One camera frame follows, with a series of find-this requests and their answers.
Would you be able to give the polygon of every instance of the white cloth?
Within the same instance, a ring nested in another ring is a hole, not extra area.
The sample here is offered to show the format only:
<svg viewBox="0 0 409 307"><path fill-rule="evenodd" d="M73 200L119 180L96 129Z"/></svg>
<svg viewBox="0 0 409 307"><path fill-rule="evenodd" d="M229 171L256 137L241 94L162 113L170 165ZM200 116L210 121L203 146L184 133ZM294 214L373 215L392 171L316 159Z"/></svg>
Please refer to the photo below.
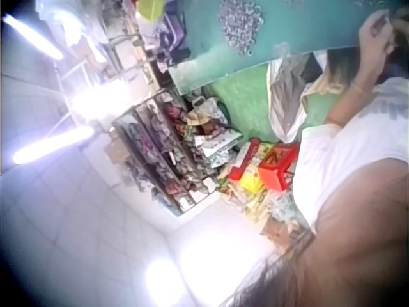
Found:
<svg viewBox="0 0 409 307"><path fill-rule="evenodd" d="M386 158L409 160L409 81L391 78L373 92L372 103L343 129L323 125L302 133L294 199L313 231L326 200L353 172Z"/></svg>

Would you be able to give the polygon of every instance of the clothing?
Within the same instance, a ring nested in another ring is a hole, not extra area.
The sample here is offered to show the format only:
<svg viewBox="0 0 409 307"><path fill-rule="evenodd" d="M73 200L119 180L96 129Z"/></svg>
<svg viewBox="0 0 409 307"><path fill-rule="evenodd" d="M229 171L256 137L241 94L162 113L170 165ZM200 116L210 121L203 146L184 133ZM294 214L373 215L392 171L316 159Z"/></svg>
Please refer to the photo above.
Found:
<svg viewBox="0 0 409 307"><path fill-rule="evenodd" d="M344 128L330 124L302 133L294 199L313 231L322 206L358 169L386 158L408 162L409 81L392 78L373 93Z"/></svg>

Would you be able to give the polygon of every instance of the white wall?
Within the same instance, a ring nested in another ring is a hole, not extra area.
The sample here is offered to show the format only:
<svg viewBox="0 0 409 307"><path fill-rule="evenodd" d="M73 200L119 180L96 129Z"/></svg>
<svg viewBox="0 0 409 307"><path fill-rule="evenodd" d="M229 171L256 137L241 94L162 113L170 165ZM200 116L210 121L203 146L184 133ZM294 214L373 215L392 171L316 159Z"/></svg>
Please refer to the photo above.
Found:
<svg viewBox="0 0 409 307"><path fill-rule="evenodd" d="M167 238L200 306L218 306L253 265L274 251L255 226L222 200Z"/></svg>
<svg viewBox="0 0 409 307"><path fill-rule="evenodd" d="M47 58L7 25L1 34L2 74L51 86ZM153 306L146 270L171 258L165 237L116 196L77 146L7 169L16 150L59 120L62 102L27 83L1 81L7 268L40 306ZM194 306L186 291L180 306Z"/></svg>

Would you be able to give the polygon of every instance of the orange plastic stool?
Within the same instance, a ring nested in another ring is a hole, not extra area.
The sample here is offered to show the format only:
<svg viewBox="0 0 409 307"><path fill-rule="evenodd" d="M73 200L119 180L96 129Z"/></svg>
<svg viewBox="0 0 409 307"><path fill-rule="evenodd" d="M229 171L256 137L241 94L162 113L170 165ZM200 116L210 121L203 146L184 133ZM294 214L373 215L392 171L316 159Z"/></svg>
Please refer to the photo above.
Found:
<svg viewBox="0 0 409 307"><path fill-rule="evenodd" d="M297 161L299 144L274 145L258 166L261 181L268 189L284 191L292 183L293 173L290 166Z"/></svg>

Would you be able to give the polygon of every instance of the woman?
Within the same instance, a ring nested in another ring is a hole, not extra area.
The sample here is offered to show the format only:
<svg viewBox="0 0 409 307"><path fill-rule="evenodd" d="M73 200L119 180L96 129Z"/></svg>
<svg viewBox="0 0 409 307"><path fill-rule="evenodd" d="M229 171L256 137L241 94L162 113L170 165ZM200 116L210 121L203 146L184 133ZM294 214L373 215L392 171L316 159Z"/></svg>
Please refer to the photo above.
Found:
<svg viewBox="0 0 409 307"><path fill-rule="evenodd" d="M394 50L388 14L366 20L359 73L325 124L303 131L293 188L314 235L228 306L396 305L408 280L409 82L375 86Z"/></svg>

